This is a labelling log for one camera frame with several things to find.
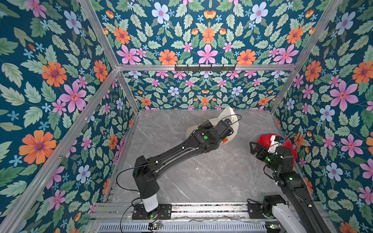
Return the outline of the red flower-shaped plastic plate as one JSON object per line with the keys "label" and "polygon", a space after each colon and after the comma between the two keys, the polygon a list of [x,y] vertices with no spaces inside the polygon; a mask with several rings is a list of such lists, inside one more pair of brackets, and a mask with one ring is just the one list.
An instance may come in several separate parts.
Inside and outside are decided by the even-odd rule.
{"label": "red flower-shaped plastic plate", "polygon": [[290,148],[294,159],[298,158],[298,154],[296,150],[293,148],[293,144],[288,139],[285,139],[281,137],[280,135],[277,135],[277,134],[262,135],[259,138],[259,141],[257,143],[264,146],[264,148],[266,149],[268,153],[274,153],[276,148],[279,146]]}

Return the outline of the yellowish translucent plastic bag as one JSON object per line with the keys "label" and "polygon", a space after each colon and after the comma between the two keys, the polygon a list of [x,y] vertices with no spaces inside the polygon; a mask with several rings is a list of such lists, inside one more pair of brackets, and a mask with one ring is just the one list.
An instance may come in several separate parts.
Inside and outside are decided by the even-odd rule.
{"label": "yellowish translucent plastic bag", "polygon": [[238,133],[238,129],[239,129],[239,123],[238,123],[238,120],[240,120],[242,117],[241,116],[238,116],[235,114],[233,108],[231,107],[227,107],[225,108],[218,117],[216,118],[212,118],[212,119],[209,119],[208,121],[212,124],[213,127],[215,127],[220,120],[225,120],[225,119],[229,119],[231,121],[231,127],[233,129],[233,133],[231,135],[229,135],[227,138],[225,138],[220,144],[221,145],[224,145],[224,144],[228,144],[229,142],[231,142],[234,137],[237,135]]}

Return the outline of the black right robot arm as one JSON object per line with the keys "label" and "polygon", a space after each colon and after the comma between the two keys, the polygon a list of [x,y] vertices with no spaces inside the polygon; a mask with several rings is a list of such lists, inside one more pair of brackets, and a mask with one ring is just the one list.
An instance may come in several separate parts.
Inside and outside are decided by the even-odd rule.
{"label": "black right robot arm", "polygon": [[266,196],[262,204],[265,216],[275,217],[288,233],[330,233],[312,201],[308,186],[303,178],[293,170],[294,155],[291,148],[274,144],[265,147],[250,142],[250,151],[273,172],[273,179],[295,209],[299,219],[294,217],[283,198]]}

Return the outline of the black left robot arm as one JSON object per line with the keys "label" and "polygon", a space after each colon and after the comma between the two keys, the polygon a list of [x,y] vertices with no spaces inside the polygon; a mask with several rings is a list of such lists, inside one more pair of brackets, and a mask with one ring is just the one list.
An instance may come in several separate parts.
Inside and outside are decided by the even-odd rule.
{"label": "black left robot arm", "polygon": [[220,120],[215,126],[207,120],[179,145],[150,158],[140,156],[136,159],[133,178],[147,213],[152,214],[159,209],[157,193],[160,187],[157,180],[185,160],[219,148],[223,140],[235,132],[232,125],[228,118]]}

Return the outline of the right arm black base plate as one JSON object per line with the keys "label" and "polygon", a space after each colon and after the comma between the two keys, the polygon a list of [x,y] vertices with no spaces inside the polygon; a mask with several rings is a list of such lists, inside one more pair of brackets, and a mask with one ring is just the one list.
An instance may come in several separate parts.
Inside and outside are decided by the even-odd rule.
{"label": "right arm black base plate", "polygon": [[272,219],[275,218],[273,215],[272,207],[279,205],[275,204],[262,204],[262,203],[247,203],[247,209],[250,219]]}

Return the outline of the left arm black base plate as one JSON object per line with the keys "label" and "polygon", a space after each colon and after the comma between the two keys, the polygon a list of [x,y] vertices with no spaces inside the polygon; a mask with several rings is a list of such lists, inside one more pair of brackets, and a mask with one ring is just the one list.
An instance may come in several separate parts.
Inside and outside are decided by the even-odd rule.
{"label": "left arm black base plate", "polygon": [[158,207],[150,212],[145,210],[144,205],[136,203],[132,214],[132,220],[169,220],[172,215],[171,204],[159,204]]}

